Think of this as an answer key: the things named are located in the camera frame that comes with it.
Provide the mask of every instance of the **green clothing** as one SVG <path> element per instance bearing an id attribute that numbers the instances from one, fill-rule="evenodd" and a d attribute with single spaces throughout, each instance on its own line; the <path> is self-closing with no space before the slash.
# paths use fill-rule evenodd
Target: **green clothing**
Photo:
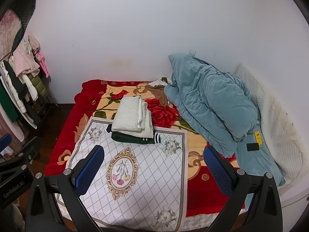
<path id="1" fill-rule="evenodd" d="M 134 137 L 131 135 L 123 134 L 120 132 L 112 132 L 112 139 L 118 142 L 135 143 L 135 144 L 141 144 L 141 145 L 155 144 L 155 143 L 161 142 L 160 135 L 156 132 L 154 132 L 153 138 L 139 138 L 139 137 Z"/>
<path id="2" fill-rule="evenodd" d="M 15 107 L 11 99 L 9 98 L 7 92 L 4 90 L 2 84 L 0 85 L 0 104 L 4 109 L 5 113 L 7 114 L 7 116 L 9 117 L 9 119 L 12 122 L 14 122 L 18 118 L 18 115 L 15 111 Z"/>
<path id="3" fill-rule="evenodd" d="M 38 75 L 33 77 L 31 73 L 28 73 L 27 76 L 30 79 L 32 85 L 37 89 L 38 94 L 44 98 L 47 95 L 47 89 L 40 77 Z"/>

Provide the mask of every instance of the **blue comforter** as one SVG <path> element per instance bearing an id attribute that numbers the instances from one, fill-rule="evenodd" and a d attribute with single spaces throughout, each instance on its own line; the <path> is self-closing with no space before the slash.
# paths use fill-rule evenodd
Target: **blue comforter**
<path id="1" fill-rule="evenodd" d="M 244 81 L 190 55 L 173 54 L 169 59 L 172 83 L 164 93 L 188 124 L 223 156 L 235 153 L 240 168 L 248 174 L 271 172 L 277 186 L 283 185 L 263 137 L 258 151 L 247 151 L 246 144 L 256 142 L 254 132 L 261 128 L 259 110 Z"/>

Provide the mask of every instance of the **yellow tag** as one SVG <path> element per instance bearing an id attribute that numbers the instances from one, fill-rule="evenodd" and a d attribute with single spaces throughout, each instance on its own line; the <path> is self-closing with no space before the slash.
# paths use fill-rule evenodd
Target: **yellow tag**
<path id="1" fill-rule="evenodd" d="M 262 145 L 262 139 L 259 131 L 254 132 L 256 142 L 259 144 L 259 147 Z"/>

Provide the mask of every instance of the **black phone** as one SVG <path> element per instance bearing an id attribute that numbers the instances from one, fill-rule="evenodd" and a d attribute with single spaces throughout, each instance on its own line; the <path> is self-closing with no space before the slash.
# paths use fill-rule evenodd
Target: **black phone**
<path id="1" fill-rule="evenodd" d="M 247 151 L 258 151 L 260 146 L 258 143 L 247 143 Z"/>

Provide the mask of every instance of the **white placemat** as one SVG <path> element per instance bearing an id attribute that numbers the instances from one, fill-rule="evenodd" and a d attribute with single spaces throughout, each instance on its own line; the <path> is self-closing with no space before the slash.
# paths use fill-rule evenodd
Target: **white placemat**
<path id="1" fill-rule="evenodd" d="M 80 196 L 99 226 L 180 231 L 186 215 L 188 149 L 185 130 L 156 128 L 161 143 L 133 144 L 112 140 L 112 120 L 91 117 L 67 162 L 74 168 L 95 145 L 104 161 L 87 193 Z M 57 201 L 69 218 L 61 196 Z"/>

